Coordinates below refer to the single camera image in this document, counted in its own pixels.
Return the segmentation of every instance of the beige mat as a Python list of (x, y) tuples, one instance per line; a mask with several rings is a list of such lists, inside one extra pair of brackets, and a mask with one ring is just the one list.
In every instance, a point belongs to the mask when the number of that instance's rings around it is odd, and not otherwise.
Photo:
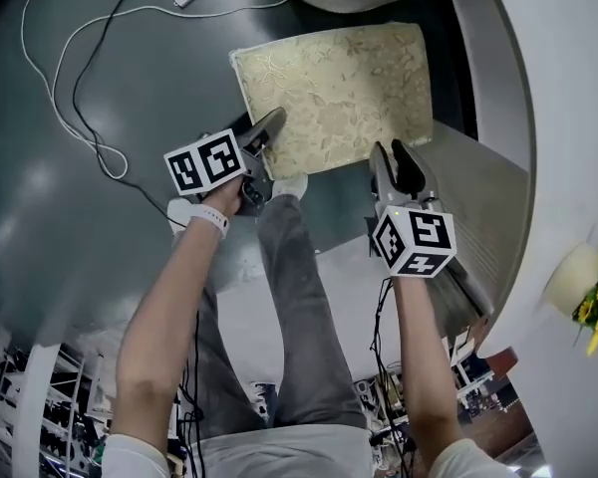
[(418, 25), (329, 30), (230, 54), (252, 121), (282, 107), (266, 153), (273, 178), (367, 159), (375, 141), (432, 136), (430, 75)]

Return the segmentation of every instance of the white cord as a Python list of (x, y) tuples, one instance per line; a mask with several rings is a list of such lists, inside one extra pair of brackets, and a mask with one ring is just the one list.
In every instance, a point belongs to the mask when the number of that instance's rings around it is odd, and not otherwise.
[[(116, 13), (116, 14), (114, 14), (114, 17), (118, 18), (121, 16), (127, 16), (129, 14), (133, 14), (135, 12), (140, 12), (140, 11), (157, 11), (157, 12), (161, 12), (164, 14), (168, 14), (169, 16), (174, 16), (176, 18), (195, 18), (195, 19), (218, 18), (220, 16), (227, 16), (228, 14), (232, 14), (235, 12), (244, 11), (244, 10), (248, 10), (248, 9), (270, 9), (272, 7), (278, 7), (280, 5), (283, 5), (287, 1), (288, 0), (281, 0), (280, 2), (276, 2), (274, 4), (268, 4), (268, 5), (249, 5), (246, 7), (240, 7), (238, 9), (232, 9), (230, 11), (223, 11), (223, 12), (218, 12), (218, 13), (213, 13), (213, 14), (182, 14), (182, 13), (178, 13), (178, 12), (169, 11), (167, 9), (162, 9), (161, 7), (156, 7), (154, 5), (146, 5), (143, 7), (137, 7), (135, 9), (130, 9), (128, 11), (122, 11), (122, 12)], [(31, 2), (31, 0), (27, 0), (27, 2), (24, 5), (24, 9), (22, 10), (22, 21), (20, 23), (20, 42), (22, 44), (22, 52), (24, 53), (24, 56), (27, 59), (27, 61), (29, 62), (29, 64), (31, 64), (31, 67), (35, 70), (36, 73), (38, 73), (38, 75), (40, 75), (40, 78), (42, 78), (44, 85), (47, 89), (47, 95), (49, 96), (49, 99), (51, 100), (51, 105), (53, 107), (53, 111), (54, 111), (56, 117), (58, 118), (60, 125), (67, 131), (67, 133), (70, 136), (85, 143), (95, 154), (97, 154), (95, 142), (92, 141), (91, 139), (86, 138), (81, 132), (79, 132), (75, 127), (73, 127), (69, 122), (67, 122), (62, 117), (62, 114), (60, 113), (60, 110), (58, 109), (58, 104), (56, 101), (56, 87), (58, 86), (58, 78), (60, 76), (60, 69), (62, 68), (62, 63), (64, 61), (65, 54), (67, 53), (67, 49), (69, 48), (69, 45), (71, 44), (71, 41), (73, 41), (73, 39), (80, 32), (82, 32), (86, 28), (90, 27), (91, 25), (94, 25), (95, 23), (98, 23), (100, 21), (108, 20), (110, 18), (110, 15), (100, 16), (99, 18), (95, 18), (95, 19), (85, 23), (80, 28), (78, 28), (73, 34), (71, 34), (71, 36), (67, 40), (66, 44), (64, 45), (64, 48), (62, 49), (62, 54), (60, 55), (60, 60), (58, 61), (56, 73), (53, 78), (53, 85), (50, 86), (47, 78), (44, 76), (44, 73), (42, 73), (42, 70), (36, 65), (35, 62), (33, 62), (31, 57), (29, 56), (29, 54), (27, 52), (27, 46), (26, 46), (26, 43), (24, 40), (24, 22), (25, 22), (25, 18), (26, 18), (26, 14), (27, 14), (27, 8), (29, 7), (30, 2)], [(98, 155), (98, 159), (100, 161), (100, 164), (102, 165), (102, 168), (104, 169), (105, 173), (110, 178), (112, 178), (112, 179), (123, 178), (129, 171), (129, 161), (127, 160), (127, 157), (124, 155), (124, 153), (114, 147), (109, 146), (109, 145), (99, 144), (98, 147), (109, 150), (110, 152), (117, 154), (121, 158), (122, 162), (124, 163), (124, 168), (121, 173), (119, 173), (117, 175), (113, 175), (109, 171), (109, 168), (107, 167), (104, 160)]]

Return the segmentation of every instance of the leg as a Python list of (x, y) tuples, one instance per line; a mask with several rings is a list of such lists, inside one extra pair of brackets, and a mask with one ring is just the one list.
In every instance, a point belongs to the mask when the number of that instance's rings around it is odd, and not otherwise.
[(284, 345), (275, 424), (366, 428), (297, 197), (268, 202), (257, 233)]
[[(223, 346), (217, 324), (217, 302), (214, 292), (206, 286), (199, 302), (199, 363), (197, 368), (197, 405), (203, 411), (199, 423), (201, 439), (218, 435), (249, 432), (265, 428), (263, 419), (252, 409), (250, 400), (241, 388)], [(194, 342), (188, 353), (187, 391), (194, 398)], [(182, 400), (184, 413), (192, 412), (192, 405)], [(190, 442), (194, 442), (194, 426)]]

